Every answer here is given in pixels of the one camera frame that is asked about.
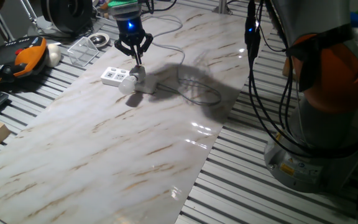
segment white power strip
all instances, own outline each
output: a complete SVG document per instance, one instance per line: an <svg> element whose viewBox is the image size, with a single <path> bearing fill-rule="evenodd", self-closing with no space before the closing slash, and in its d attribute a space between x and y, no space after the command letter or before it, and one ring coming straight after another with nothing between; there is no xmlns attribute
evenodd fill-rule
<svg viewBox="0 0 358 224"><path fill-rule="evenodd" d="M128 70L108 67L100 78L103 84L118 87L127 76L129 76Z"/></svg>

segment white cable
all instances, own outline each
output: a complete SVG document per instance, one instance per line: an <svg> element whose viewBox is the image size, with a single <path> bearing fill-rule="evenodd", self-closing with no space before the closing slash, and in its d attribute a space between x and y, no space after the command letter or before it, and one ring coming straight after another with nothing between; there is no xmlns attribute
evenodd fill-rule
<svg viewBox="0 0 358 224"><path fill-rule="evenodd" d="M296 100L298 102L298 117L299 117L299 127L301 129L301 134L302 134L302 137L303 137L303 140L305 141L306 145L308 147L311 147L309 144L308 144L308 141L306 140L306 136L303 132L303 126L302 126L302 118L301 118L301 103L299 101L299 83L298 83L298 79L296 78Z"/></svg>
<svg viewBox="0 0 358 224"><path fill-rule="evenodd" d="M173 20L173 19L167 19L167 18L164 18L164 17L173 17L173 18L176 18L176 20ZM155 18L155 19L164 19L164 20L169 20L169 21L173 21L173 22L177 22L179 23L179 27L173 29L173 30L170 30L170 31L166 31L166 32L162 32L160 34L156 34L154 35L154 38L156 37L159 37L161 35L164 35L164 34L169 34L171 32L175 32L179 29L181 29L183 27L183 24L181 22L181 20L179 18L177 18L176 16L172 16L172 15L163 15L163 16L148 16L148 17L145 17L143 19L143 21L146 21L147 19L150 19L150 18ZM208 86L208 85L205 85L203 83L200 83L198 81L195 81L195 80L190 80L190 79L186 79L186 78L179 78L179 68L180 66L183 64L183 62L185 61L185 57L186 57L186 53L185 51L180 48L180 47L177 47L177 46L174 46L174 45L162 45L162 44L156 44L155 42L152 42L153 45L157 46L157 47L161 47L161 48L165 48L165 49L170 49L170 50L176 50L178 52L181 52L183 54L181 60L180 60L180 63L178 65L178 69L177 69L177 80L178 80L178 83L182 84L182 85L190 85L189 83L190 82L193 82L195 84L197 84L197 86L203 86L205 88L208 88L210 91L212 91L217 97L218 97L218 100L216 101L213 101L213 102L204 102L204 101L196 101L196 100L192 100L191 98L185 96L184 94L180 93L178 90L174 89L174 88L171 88L169 86L166 86L164 84L161 84L159 83L160 86L163 86L165 88L168 88L170 91L174 91L175 93L178 93L179 95L181 95L182 97L184 97L186 100L196 104L196 105L206 105L206 106L214 106L214 105L217 105L221 102L222 100L222 95L219 91L215 90L214 88Z"/></svg>

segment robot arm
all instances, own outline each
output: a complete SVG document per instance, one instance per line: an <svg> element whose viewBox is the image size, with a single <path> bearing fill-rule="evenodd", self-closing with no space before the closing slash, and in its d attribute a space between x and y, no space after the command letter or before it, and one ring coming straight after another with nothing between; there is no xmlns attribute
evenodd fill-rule
<svg viewBox="0 0 358 224"><path fill-rule="evenodd" d="M141 65L141 57L147 51L153 41L153 36L145 32L140 19L141 2L112 1L109 8L112 16L117 21L119 39L114 46L122 53L136 59L136 64Z"/></svg>

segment metal slotted table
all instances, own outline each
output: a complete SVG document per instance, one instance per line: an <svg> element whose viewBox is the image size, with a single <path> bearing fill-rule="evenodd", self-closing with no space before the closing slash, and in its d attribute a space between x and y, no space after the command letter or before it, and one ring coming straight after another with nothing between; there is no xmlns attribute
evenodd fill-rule
<svg viewBox="0 0 358 224"><path fill-rule="evenodd" d="M181 0L177 4L212 11L219 1ZM231 11L233 16L246 17L247 2L235 2ZM106 33L113 41L118 38L116 26L99 22L103 26L98 32ZM262 22L270 22L270 19L264 14ZM269 45L283 48L274 30L265 36ZM57 67L8 84L10 101L0 110L0 121L12 134L0 145L0 152L110 47L111 44L105 46L82 68L71 64L67 54L70 45L60 45L62 59ZM284 53L272 52L267 46L262 48L255 61L255 82L264 96L262 102L271 111L278 111L286 83L286 78L282 77L284 61ZM245 83L196 179L177 224L358 223L356 188L347 186L337 196L304 194L284 187L270 175L263 157L269 137L255 117L247 85ZM296 107L295 90L290 106L292 112ZM278 122L277 114L271 114Z"/></svg>

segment table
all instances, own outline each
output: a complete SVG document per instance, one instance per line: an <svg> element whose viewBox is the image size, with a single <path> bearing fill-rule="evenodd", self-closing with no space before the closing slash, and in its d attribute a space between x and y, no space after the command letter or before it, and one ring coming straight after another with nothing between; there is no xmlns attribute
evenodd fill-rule
<svg viewBox="0 0 358 224"><path fill-rule="evenodd" d="M107 51L0 153L7 223L174 223L248 73L244 18L175 6L183 28L154 41L186 52L180 75L222 93L208 108L159 90L123 96L101 83L133 59ZM152 34L177 26L149 19ZM149 74L174 86L181 54L151 46ZM210 100L198 88L186 94Z"/></svg>

